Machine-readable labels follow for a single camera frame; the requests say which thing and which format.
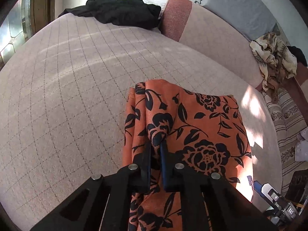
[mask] blue component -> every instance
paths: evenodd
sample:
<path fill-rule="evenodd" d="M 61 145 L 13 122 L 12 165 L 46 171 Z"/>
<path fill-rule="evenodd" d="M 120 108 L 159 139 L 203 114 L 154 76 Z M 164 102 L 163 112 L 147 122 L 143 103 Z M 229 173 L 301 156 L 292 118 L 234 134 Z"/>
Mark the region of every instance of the blue component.
<path fill-rule="evenodd" d="M 167 175 L 167 168 L 166 168 L 166 157 L 165 157 L 165 153 L 163 150 L 163 145 L 161 144 L 161 176 L 162 176 L 162 181 L 163 181 L 163 185 L 164 185 L 164 189 L 166 190 L 166 185 L 168 185 L 168 175 Z"/>
<path fill-rule="evenodd" d="M 262 187 L 263 185 L 260 184 L 257 180 L 254 181 L 254 190 L 263 198 L 265 195 L 261 192 Z"/>

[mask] floral scarf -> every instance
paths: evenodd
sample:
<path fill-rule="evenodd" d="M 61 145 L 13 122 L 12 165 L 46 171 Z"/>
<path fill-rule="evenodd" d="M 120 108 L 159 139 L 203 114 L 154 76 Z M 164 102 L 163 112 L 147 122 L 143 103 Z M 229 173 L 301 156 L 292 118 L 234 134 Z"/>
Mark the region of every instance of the floral scarf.
<path fill-rule="evenodd" d="M 283 81 L 296 76 L 297 59 L 275 33 L 267 33 L 249 46 L 263 76 L 262 89 L 277 103 Z"/>
<path fill-rule="evenodd" d="M 126 112 L 123 165 L 143 152 L 148 138 L 154 149 L 151 188 L 147 194 L 133 194 L 129 231 L 182 230 L 180 194 L 162 187 L 159 146 L 164 139 L 184 164 L 205 175 L 220 173 L 252 199 L 251 149 L 232 95 L 202 95 L 150 80 L 130 89 Z"/>

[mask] beige bedspread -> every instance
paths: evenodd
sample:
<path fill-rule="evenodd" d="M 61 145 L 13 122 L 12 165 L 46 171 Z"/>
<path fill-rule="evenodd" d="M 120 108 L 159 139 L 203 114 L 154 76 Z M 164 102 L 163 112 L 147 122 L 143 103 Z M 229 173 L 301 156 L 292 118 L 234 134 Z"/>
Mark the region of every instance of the beige bedspread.
<path fill-rule="evenodd" d="M 281 190 L 275 128 L 262 95 L 247 82 L 158 33 L 67 14 L 30 38 L 0 72 L 0 202 L 18 227 L 28 231 L 91 174 L 120 168 L 127 90 L 154 78 L 234 95 L 254 179 Z M 266 207 L 257 197 L 254 204 Z"/>

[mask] striped fabric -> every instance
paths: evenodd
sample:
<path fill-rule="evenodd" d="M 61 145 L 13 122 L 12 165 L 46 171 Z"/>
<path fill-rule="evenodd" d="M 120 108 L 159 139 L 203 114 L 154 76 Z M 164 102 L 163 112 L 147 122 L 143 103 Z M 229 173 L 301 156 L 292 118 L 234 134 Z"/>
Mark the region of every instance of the striped fabric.
<path fill-rule="evenodd" d="M 308 162 L 295 161 L 295 145 L 298 141 L 296 135 L 302 129 L 306 128 L 307 124 L 293 99 L 285 89 L 279 89 L 279 100 L 277 104 L 272 103 L 272 99 L 265 92 L 262 92 L 262 95 L 277 133 L 282 164 L 283 181 L 281 194 L 285 195 L 288 191 L 293 173 L 298 170 L 308 169 Z"/>

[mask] black floral pattern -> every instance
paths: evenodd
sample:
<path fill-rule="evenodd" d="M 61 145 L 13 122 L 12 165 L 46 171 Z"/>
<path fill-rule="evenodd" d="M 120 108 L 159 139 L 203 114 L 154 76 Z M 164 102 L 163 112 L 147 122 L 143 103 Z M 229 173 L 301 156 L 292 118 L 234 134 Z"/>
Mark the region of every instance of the black floral pattern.
<path fill-rule="evenodd" d="M 153 81 L 138 83 L 135 100 L 127 107 L 125 138 L 129 139 L 129 150 L 132 148 L 132 154 L 140 152 L 147 137 L 152 144 L 150 191 L 133 194 L 129 231 L 175 230 L 178 228 L 175 224 L 181 223 L 179 194 L 166 193 L 161 185 L 160 144 L 165 139 L 173 147 L 171 152 L 198 173 L 217 172 L 234 186 L 249 183 L 253 191 L 252 176 L 243 180 L 232 171 L 238 164 L 245 169 L 247 157 L 251 158 L 246 131 L 233 96 L 202 95 L 179 87 L 168 90 L 164 87 L 166 83 L 164 88 L 159 87 L 162 83 L 159 81 L 158 87 Z"/>
<path fill-rule="evenodd" d="M 157 113 L 153 116 L 152 122 L 147 125 L 147 131 L 150 133 L 153 146 L 159 146 L 169 135 L 173 127 L 173 118 L 169 113 Z"/>
<path fill-rule="evenodd" d="M 225 175 L 225 165 L 230 158 L 230 152 L 223 143 L 213 144 L 208 140 L 201 140 L 194 147 L 185 146 L 176 154 L 181 155 L 182 161 L 198 172 L 206 175 L 211 173 L 221 173 Z"/>
<path fill-rule="evenodd" d="M 173 228 L 173 222 L 170 219 L 172 215 L 182 215 L 181 209 L 177 209 L 171 212 L 176 193 L 169 194 L 165 205 L 163 216 L 157 216 L 154 213 L 146 213 L 142 206 L 137 204 L 137 199 L 133 200 L 134 204 L 131 203 L 130 220 L 128 224 L 129 231 L 136 231 L 137 226 L 134 224 L 138 220 L 138 224 L 142 231 L 158 231 L 161 227 Z"/>
<path fill-rule="evenodd" d="M 140 83 L 136 84 L 135 93 L 137 95 L 144 95 L 145 94 L 145 82 L 140 82 Z"/>
<path fill-rule="evenodd" d="M 205 109 L 214 112 L 217 106 L 220 106 L 220 98 L 214 95 L 202 95 L 199 93 L 195 93 L 197 102 L 204 106 Z"/>
<path fill-rule="evenodd" d="M 281 154 L 281 162 L 284 163 L 291 157 L 295 156 L 295 147 L 288 149 L 286 152 Z"/>

